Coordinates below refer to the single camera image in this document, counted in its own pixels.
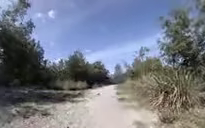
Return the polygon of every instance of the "dirt path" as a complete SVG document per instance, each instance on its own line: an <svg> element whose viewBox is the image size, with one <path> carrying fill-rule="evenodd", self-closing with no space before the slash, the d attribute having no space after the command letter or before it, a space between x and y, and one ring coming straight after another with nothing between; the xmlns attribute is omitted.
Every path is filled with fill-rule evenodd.
<svg viewBox="0 0 205 128"><path fill-rule="evenodd" d="M118 101L115 88L92 90L80 102L45 105L50 108L50 116L19 118L4 128L154 128L154 115L126 108Z"/></svg>

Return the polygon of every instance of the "grass clump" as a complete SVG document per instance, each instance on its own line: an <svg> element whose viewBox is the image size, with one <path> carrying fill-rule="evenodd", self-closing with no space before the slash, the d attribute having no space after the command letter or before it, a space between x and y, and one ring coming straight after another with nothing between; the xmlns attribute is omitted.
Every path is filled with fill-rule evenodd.
<svg viewBox="0 0 205 128"><path fill-rule="evenodd" d="M165 124L180 122L182 115L188 112L193 117L194 109L205 107L205 81L202 77L185 69L175 69L154 62L156 63L149 64L152 63L151 59L141 61L137 70L133 70L138 72L135 74L141 75L133 76L120 85L120 93L128 94L140 106L147 105L155 110L160 121Z"/></svg>
<svg viewBox="0 0 205 128"><path fill-rule="evenodd" d="M151 80L150 103L162 122L171 123L180 113L201 106L200 83L192 73L167 68L152 74Z"/></svg>

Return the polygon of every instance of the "blue sky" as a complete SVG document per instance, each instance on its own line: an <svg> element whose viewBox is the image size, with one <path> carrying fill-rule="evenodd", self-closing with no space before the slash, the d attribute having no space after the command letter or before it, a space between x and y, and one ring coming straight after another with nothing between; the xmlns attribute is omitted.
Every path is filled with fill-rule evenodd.
<svg viewBox="0 0 205 128"><path fill-rule="evenodd" d="M81 50L90 62L101 60L111 72L117 63L131 63L141 46L158 55L159 17L183 5L182 0L30 1L33 36L46 58L55 61Z"/></svg>

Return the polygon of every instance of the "vegetation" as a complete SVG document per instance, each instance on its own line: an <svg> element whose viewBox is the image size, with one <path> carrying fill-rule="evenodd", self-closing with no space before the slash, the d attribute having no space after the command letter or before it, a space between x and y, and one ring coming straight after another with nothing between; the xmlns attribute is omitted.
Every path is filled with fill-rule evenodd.
<svg viewBox="0 0 205 128"><path fill-rule="evenodd" d="M190 9L174 10L161 20L162 56L145 57L148 49L141 48L129 80L119 88L140 103L144 99L162 122L174 123L182 121L185 113L205 107L205 0L194 1ZM205 123L198 117L193 120L196 127Z"/></svg>
<svg viewBox="0 0 205 128"><path fill-rule="evenodd" d="M31 36L34 23L25 17L30 6L28 0L18 0L6 10L0 8L0 85L83 89L109 83L104 64L90 64L80 51L58 63L46 60L40 42Z"/></svg>

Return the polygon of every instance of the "tall grass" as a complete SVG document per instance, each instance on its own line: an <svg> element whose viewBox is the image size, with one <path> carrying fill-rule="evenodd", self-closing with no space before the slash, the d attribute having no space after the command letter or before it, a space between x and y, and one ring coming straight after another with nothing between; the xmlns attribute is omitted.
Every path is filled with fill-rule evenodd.
<svg viewBox="0 0 205 128"><path fill-rule="evenodd" d="M134 77L121 90L134 100L145 100L159 114L160 120L171 123L180 114L205 101L205 82L202 77L183 69L162 66L159 61L147 59L135 65Z"/></svg>

